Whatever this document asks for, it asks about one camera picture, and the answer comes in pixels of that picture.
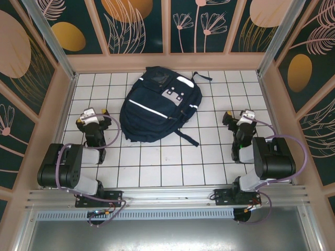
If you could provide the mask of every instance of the reflective stripe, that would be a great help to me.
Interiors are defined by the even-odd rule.
[[[185,83],[185,84],[188,85],[189,87],[194,88],[194,84],[192,83],[192,81],[190,81],[190,80],[188,80],[188,79],[186,79],[186,78],[184,78],[184,77],[178,77],[177,79],[178,79],[180,82]]]
[[[157,111],[155,111],[155,110],[152,110],[152,109],[150,109],[150,108],[148,108],[148,107],[146,107],[146,106],[143,106],[143,105],[141,105],[141,104],[139,104],[139,103],[136,103],[135,101],[132,101],[131,99],[129,100],[129,102],[131,102],[131,103],[133,103],[133,104],[135,104],[135,105],[137,105],[137,106],[139,106],[139,107],[142,107],[143,109],[145,109],[145,110],[147,110],[147,111],[150,111],[150,112],[152,112],[152,113],[155,113],[155,114],[157,114],[157,115],[159,115],[159,116],[161,116],[161,117],[163,117],[163,118],[168,118],[167,116],[165,116],[164,114],[161,114],[160,112],[157,112]]]

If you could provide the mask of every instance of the dark green wall panel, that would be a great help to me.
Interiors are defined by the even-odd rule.
[[[7,29],[6,34],[1,34],[2,38],[0,38],[4,39],[3,41],[10,41],[6,43],[8,50],[3,50],[3,54],[0,55],[3,65],[8,64],[0,69],[0,80],[36,114],[39,114],[54,73],[54,67],[9,0],[0,2],[0,18],[7,20],[9,23],[6,25],[13,27]],[[18,43],[18,37],[20,40],[26,40],[27,43]],[[13,69],[11,74],[8,73],[8,67]]]
[[[218,0],[198,6],[195,1],[171,0],[171,53],[223,52],[236,3]]]
[[[0,186],[12,189],[35,123],[0,94]]]
[[[335,6],[324,10],[328,3],[318,3],[278,67],[295,111],[335,74]]]
[[[94,0],[94,3],[111,54],[163,52],[161,0],[130,0],[130,8],[125,0],[103,1],[110,7],[106,9],[102,0]],[[112,17],[109,8],[119,17],[117,14]]]
[[[301,120],[322,184],[335,182],[335,89]]]

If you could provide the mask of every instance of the metal plate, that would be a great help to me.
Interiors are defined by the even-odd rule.
[[[122,199],[122,191],[105,191],[104,199],[106,200],[120,200]],[[113,203],[116,208],[121,207],[121,202]],[[109,202],[101,202],[92,200],[86,197],[77,197],[75,202],[76,208],[109,208]]]

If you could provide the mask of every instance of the yellow oval shape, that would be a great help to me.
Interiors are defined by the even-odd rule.
[[[130,11],[128,1],[135,14],[137,9],[143,19],[145,19],[152,11],[152,0],[101,0],[101,3],[108,14],[114,19],[120,22],[135,22],[137,21],[137,18],[133,17],[134,14]]]
[[[85,48],[83,33],[69,22],[58,22],[51,27],[62,48],[69,51],[80,51]]]
[[[296,93],[302,91],[312,75],[312,62],[308,56],[296,55],[290,62],[287,73],[288,86]]]
[[[29,37],[22,25],[0,10],[0,72],[11,78],[26,74],[30,66]]]
[[[264,28],[281,24],[292,0],[253,0],[250,5],[251,21]]]

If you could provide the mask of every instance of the fern leaf drawing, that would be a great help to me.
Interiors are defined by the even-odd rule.
[[[335,45],[335,26],[320,26],[312,31],[307,41],[296,44],[290,49],[305,44],[309,54],[326,55]]]
[[[56,21],[66,9],[65,0],[36,0],[46,20]]]
[[[324,0],[322,2],[317,19],[323,27],[335,25],[335,0]]]
[[[105,18],[109,25],[108,47],[112,54],[142,53],[146,45],[146,29],[143,18],[130,1],[127,9],[121,0],[116,0],[117,8],[110,0],[107,7],[114,18]]]

